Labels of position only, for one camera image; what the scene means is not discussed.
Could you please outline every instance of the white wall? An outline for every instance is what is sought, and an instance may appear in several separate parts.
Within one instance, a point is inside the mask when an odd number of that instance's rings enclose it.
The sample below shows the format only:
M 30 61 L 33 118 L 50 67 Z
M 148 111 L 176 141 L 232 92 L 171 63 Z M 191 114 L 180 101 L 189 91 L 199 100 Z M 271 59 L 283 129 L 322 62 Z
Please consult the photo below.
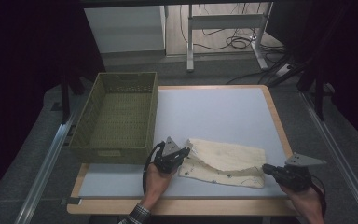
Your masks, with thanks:
M 165 49 L 164 8 L 85 8 L 101 53 Z

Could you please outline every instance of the white fabric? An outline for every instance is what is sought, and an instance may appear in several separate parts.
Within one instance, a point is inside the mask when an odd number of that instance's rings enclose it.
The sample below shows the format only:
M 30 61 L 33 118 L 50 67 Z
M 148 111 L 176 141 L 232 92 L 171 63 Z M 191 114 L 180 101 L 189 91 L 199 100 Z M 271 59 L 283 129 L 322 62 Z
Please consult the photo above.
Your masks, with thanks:
M 191 152 L 179 176 L 224 185 L 264 187 L 264 149 L 201 139 L 189 139 L 189 145 Z

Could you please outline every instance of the light blue surface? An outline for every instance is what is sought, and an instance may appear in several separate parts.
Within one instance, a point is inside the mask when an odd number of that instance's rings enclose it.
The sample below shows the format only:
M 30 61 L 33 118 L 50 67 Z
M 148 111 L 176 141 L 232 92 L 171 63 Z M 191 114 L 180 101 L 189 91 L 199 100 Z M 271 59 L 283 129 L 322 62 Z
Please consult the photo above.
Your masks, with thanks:
M 261 89 L 160 90 L 154 143 L 170 136 L 179 147 L 188 138 L 259 147 L 267 163 L 284 164 L 286 157 Z M 141 197 L 143 165 L 92 164 L 80 197 Z M 229 198 L 284 196 L 266 175 L 265 187 L 251 189 L 178 177 L 164 197 Z

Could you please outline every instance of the power strip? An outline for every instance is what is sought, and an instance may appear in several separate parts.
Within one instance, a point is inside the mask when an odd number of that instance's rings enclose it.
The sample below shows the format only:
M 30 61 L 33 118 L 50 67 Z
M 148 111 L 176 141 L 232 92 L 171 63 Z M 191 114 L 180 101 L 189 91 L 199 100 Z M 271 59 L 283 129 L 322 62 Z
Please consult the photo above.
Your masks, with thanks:
M 289 72 L 291 69 L 293 69 L 294 67 L 291 65 L 291 64 L 289 64 L 289 63 L 287 63 L 287 64 L 285 64 L 284 66 L 282 66 L 282 68 L 280 69 L 280 70 L 278 70 L 278 72 L 276 73 L 276 75 L 278 76 L 278 77 L 281 77 L 281 76 L 283 76 L 284 74 L 286 74 L 287 72 Z

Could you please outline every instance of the woven storage basket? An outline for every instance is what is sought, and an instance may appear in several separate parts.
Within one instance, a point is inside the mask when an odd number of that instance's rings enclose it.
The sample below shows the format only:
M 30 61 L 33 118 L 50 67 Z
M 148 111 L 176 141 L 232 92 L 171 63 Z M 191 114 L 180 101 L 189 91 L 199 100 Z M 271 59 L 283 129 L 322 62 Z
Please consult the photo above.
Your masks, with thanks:
M 85 163 L 144 164 L 157 102 L 156 73 L 100 73 L 69 148 Z

